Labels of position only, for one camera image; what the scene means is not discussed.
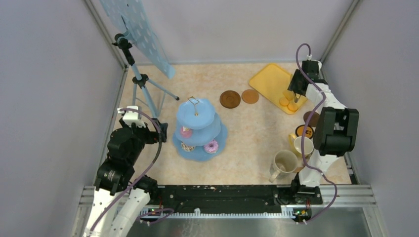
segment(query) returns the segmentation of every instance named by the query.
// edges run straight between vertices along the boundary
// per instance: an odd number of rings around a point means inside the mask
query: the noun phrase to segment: cable
[[[301,72],[301,74],[305,77],[305,79],[310,83],[310,84],[312,84],[316,89],[318,89],[321,93],[322,93],[322,96],[323,96],[323,98],[322,98],[322,100],[314,107],[314,109],[311,111],[311,113],[310,113],[310,115],[308,116],[308,118],[307,118],[307,121],[305,122],[305,125],[304,125],[304,129],[303,129],[303,132],[302,132],[302,134],[305,134],[306,133],[306,131],[307,131],[307,127],[308,127],[308,123],[310,122],[310,120],[311,120],[311,117],[313,117],[313,114],[316,112],[316,110],[326,101],[326,95],[325,95],[325,93],[322,91],[322,89],[318,86],[318,85],[316,85],[316,83],[314,83],[308,76],[307,76],[307,74],[302,70],[302,68],[301,68],[301,65],[300,65],[300,63],[299,63],[299,60],[298,60],[298,53],[299,53],[299,51],[300,51],[300,49],[303,47],[303,46],[307,46],[308,47],[308,55],[309,55],[309,57],[311,57],[311,47],[310,47],[310,45],[309,44],[307,44],[307,43],[303,43],[303,44],[301,44],[298,48],[297,48],[297,52],[295,53],[295,61],[296,61],[296,63],[297,63],[297,67],[298,67],[298,69],[300,70],[300,72]],[[304,165],[306,166],[306,167],[308,167],[309,169],[313,169],[313,170],[316,170],[316,171],[318,171],[318,172],[320,172],[321,174],[322,174],[322,176],[323,176],[323,178],[326,180],[326,182],[328,182],[328,183],[330,183],[330,184],[332,184],[333,186],[334,186],[334,188],[335,188],[335,194],[333,195],[333,198],[332,198],[332,201],[323,209],[323,210],[321,210],[319,213],[317,213],[315,216],[313,216],[310,220],[308,220],[308,221],[306,221],[305,223],[307,224],[307,223],[309,223],[309,222],[311,222],[311,221],[313,221],[313,220],[315,220],[315,219],[317,219],[322,213],[324,213],[326,210],[328,210],[329,208],[330,208],[330,206],[332,206],[333,205],[333,203],[335,202],[335,200],[336,200],[336,197],[337,197],[337,186],[336,186],[336,184],[334,183],[334,182],[332,182],[332,181],[330,181],[327,177],[326,177],[326,175],[324,174],[324,172],[322,171],[322,170],[320,170],[319,168],[316,168],[316,167],[312,167],[312,166],[310,166],[308,163],[307,163],[307,160],[306,160],[306,158],[305,158],[305,153],[304,153],[304,138],[305,138],[305,136],[303,135],[302,136],[302,138],[301,138],[301,154],[302,154],[302,160],[303,160],[303,162],[304,162]]]
[[[154,157],[154,159],[151,161],[151,164],[144,170],[144,172],[142,172],[142,174],[140,174],[132,184],[130,184],[124,191],[122,191],[104,210],[103,212],[97,217],[96,221],[93,223],[92,227],[90,228],[90,231],[93,232],[94,228],[96,228],[97,224],[99,223],[99,221],[103,218],[103,216],[106,214],[106,212],[108,212],[109,208],[111,208],[113,205],[115,205],[115,203],[118,202],[119,199],[121,199],[124,194],[128,193],[128,191],[130,191],[137,183],[138,181],[140,181],[140,179],[151,169],[151,167],[154,165],[154,163],[156,162],[157,158],[160,155],[160,151],[162,150],[162,130],[160,129],[160,126],[154,122],[154,120],[149,117],[148,115],[146,115],[144,112],[140,111],[140,110],[136,110],[136,109],[131,109],[131,108],[122,108],[120,109],[120,111],[133,111],[133,112],[137,112],[141,115],[143,115],[144,117],[146,117],[152,124],[153,126],[156,128],[156,131],[159,133],[159,147],[157,148],[157,152],[156,152],[156,156]]]
[[[157,223],[159,223],[159,222],[162,222],[163,220],[165,220],[168,216],[170,216],[171,214],[173,214],[174,213],[174,209],[173,208],[163,208],[163,209],[159,209],[159,210],[156,210],[156,211],[150,211],[150,212],[147,212],[147,213],[145,213],[145,214],[142,214],[142,215],[140,215],[140,216],[138,216],[137,217],[137,219],[136,219],[136,221],[142,221],[141,220],[141,218],[143,218],[143,217],[145,217],[145,216],[148,216],[148,215],[150,215],[150,214],[152,214],[152,213],[156,213],[156,212],[162,212],[162,211],[170,211],[170,213],[169,214],[167,214],[166,216],[164,216],[164,217],[162,217],[162,218],[159,218],[158,220],[156,220],[156,221],[153,221],[153,222],[147,222],[147,223],[149,223],[149,225],[154,225],[154,224],[157,224]]]

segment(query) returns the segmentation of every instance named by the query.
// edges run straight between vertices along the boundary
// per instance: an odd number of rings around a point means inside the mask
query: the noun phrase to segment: tripod
[[[153,116],[153,118],[158,118],[159,115],[160,115],[160,112],[162,111],[163,102],[165,100],[166,94],[170,95],[171,97],[173,97],[176,100],[179,100],[179,97],[174,95],[170,91],[168,91],[166,88],[159,85],[157,82],[151,80],[146,74],[141,74],[140,73],[138,68],[135,66],[135,60],[134,60],[134,58],[132,57],[132,55],[129,51],[129,49],[132,48],[132,44],[125,38],[125,36],[123,34],[115,35],[115,41],[116,41],[116,43],[113,43],[113,45],[117,46],[120,50],[122,50],[126,60],[131,65],[132,70],[134,71],[135,77],[132,78],[132,82],[134,83],[134,92],[133,92],[133,96],[132,96],[132,104],[135,105],[136,100],[139,100],[140,102],[142,102],[143,104],[145,104],[146,106],[148,106],[150,108],[151,115]],[[145,85],[145,83],[147,81],[164,92],[163,99],[160,103],[159,109],[157,109],[156,105],[153,102],[153,98],[151,98],[151,95],[148,92],[148,89]],[[144,94],[144,97],[145,97],[147,103],[140,100],[139,98],[137,98],[137,86],[139,86],[141,88],[141,90],[143,91],[143,94]]]

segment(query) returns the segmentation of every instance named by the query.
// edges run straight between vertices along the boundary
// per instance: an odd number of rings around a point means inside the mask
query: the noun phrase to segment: white mug
[[[269,172],[271,177],[269,181],[272,183],[278,177],[284,177],[290,173],[293,173],[297,169],[298,160],[297,156],[288,150],[282,150],[276,153],[272,160]]]
[[[291,146],[291,151],[298,157],[302,157],[301,153],[301,136],[297,137],[295,134],[291,133],[288,135],[288,142]],[[309,138],[304,138],[304,156],[307,157],[310,155],[314,150],[314,144],[313,141],[311,141]]]

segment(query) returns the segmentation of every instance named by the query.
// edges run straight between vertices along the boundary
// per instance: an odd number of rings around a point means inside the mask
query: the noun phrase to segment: beige mug
[[[291,133],[288,135],[288,142],[291,147],[291,151],[297,156],[302,157],[301,153],[301,139],[302,137],[297,137],[295,134]],[[313,141],[311,141],[309,138],[304,138],[304,155],[305,157],[309,156],[314,150],[314,144]]]
[[[288,150],[282,150],[276,153],[272,160],[269,172],[271,177],[269,181],[272,183],[279,177],[284,177],[290,173],[293,173],[298,166],[297,156]]]

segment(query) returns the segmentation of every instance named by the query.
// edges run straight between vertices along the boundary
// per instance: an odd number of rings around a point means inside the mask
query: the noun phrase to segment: wall
[[[120,33],[99,0],[92,2],[111,35]],[[351,2],[143,0],[172,63],[293,61],[302,42],[320,58]],[[149,63],[139,50],[132,54],[137,63]]]
[[[0,236],[70,236],[122,69],[82,1],[0,5]]]
[[[325,64],[332,91],[360,113],[352,157],[390,236],[417,236],[419,4],[363,1]]]

